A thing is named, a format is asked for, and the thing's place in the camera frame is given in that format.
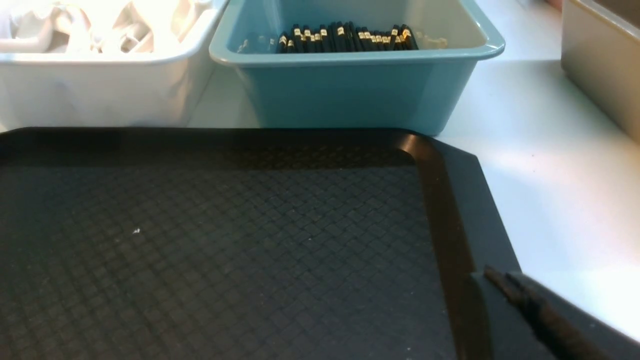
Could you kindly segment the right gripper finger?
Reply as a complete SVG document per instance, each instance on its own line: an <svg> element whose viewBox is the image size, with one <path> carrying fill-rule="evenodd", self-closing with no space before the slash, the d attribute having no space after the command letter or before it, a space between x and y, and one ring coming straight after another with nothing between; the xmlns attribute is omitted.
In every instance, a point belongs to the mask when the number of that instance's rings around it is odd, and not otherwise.
<svg viewBox="0 0 640 360"><path fill-rule="evenodd" d="M485 268L464 284L461 360L637 360L639 342L519 272Z"/></svg>

